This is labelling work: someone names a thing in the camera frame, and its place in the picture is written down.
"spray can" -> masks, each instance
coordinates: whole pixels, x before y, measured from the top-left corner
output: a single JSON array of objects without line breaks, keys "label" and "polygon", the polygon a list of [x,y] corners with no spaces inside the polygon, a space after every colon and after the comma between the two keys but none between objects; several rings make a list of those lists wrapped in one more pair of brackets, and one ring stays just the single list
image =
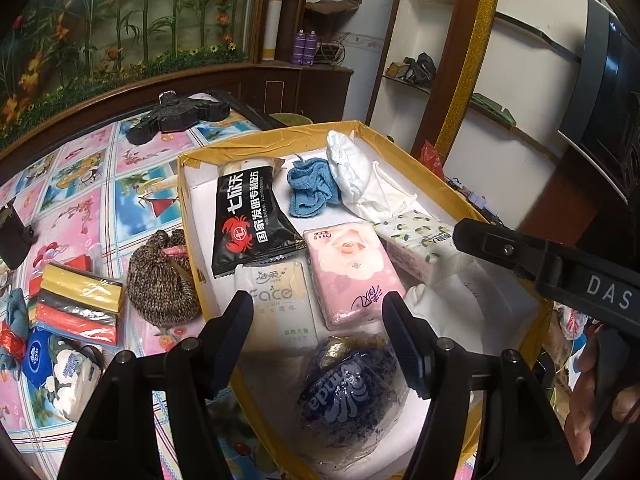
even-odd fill
[{"label": "spray can", "polygon": [[293,56],[291,62],[294,65],[302,65],[302,60],[305,55],[305,41],[306,34],[303,30],[300,30],[293,39]]},{"label": "spray can", "polygon": [[316,58],[317,49],[318,49],[318,37],[316,36],[316,32],[312,30],[311,34],[306,35],[305,55],[302,59],[303,65],[306,65],[306,66],[313,65],[314,59]]}]

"brown knit hat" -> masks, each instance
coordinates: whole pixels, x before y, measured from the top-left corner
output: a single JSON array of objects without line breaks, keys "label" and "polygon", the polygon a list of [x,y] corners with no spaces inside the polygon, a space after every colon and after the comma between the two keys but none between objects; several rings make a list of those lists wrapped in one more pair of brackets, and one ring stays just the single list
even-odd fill
[{"label": "brown knit hat", "polygon": [[200,315],[184,232],[156,231],[129,262],[127,294],[143,319],[170,328]]}]

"gold trim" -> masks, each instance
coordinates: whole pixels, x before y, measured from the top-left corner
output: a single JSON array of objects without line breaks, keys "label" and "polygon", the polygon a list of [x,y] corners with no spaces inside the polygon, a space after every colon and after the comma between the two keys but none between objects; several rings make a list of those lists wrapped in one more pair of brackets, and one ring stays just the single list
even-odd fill
[{"label": "gold trim", "polygon": [[489,43],[491,29],[494,24],[495,7],[498,0],[479,0],[474,28],[466,51],[465,62],[462,65],[460,78],[449,105],[449,110],[440,129],[436,150],[443,158],[447,158],[453,142],[456,140],[462,119],[471,99],[471,94],[478,81],[482,68],[484,53]]},{"label": "gold trim", "polygon": [[[253,12],[251,18],[251,27],[250,27],[250,38],[249,38],[249,48],[247,49],[247,54],[249,61],[252,63],[260,63],[262,54],[258,52],[258,41],[260,40],[261,28],[266,23],[266,10],[264,9],[263,3],[265,0],[253,0]],[[265,12],[265,19],[263,20],[263,10]]]}]

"human hand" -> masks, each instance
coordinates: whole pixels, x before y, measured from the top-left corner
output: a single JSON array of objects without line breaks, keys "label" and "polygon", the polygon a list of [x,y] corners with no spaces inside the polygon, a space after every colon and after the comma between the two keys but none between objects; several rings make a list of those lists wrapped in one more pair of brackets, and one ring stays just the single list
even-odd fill
[{"label": "human hand", "polygon": [[[581,374],[569,400],[569,414],[564,423],[564,435],[569,442],[575,462],[578,464],[587,458],[591,449],[590,426],[594,417],[597,361],[598,340],[596,337],[591,337],[575,365]],[[613,402],[613,417],[617,421],[623,422],[639,399],[640,384],[622,390]],[[639,415],[639,410],[636,410],[629,422],[638,420]]]}]

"blue cloth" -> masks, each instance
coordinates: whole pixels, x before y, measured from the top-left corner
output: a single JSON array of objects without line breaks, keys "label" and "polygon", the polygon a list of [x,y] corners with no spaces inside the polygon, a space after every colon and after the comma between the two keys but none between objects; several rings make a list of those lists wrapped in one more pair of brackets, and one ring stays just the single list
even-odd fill
[{"label": "blue cloth", "polygon": [[296,160],[287,173],[292,196],[289,213],[299,218],[319,215],[327,204],[340,203],[340,189],[324,158]]},{"label": "blue cloth", "polygon": [[[6,302],[6,323],[9,330],[26,342],[29,337],[29,312],[26,303],[24,303],[21,288],[14,288],[9,294]],[[13,372],[19,367],[20,363],[9,355],[6,348],[0,346],[0,371]]]}]

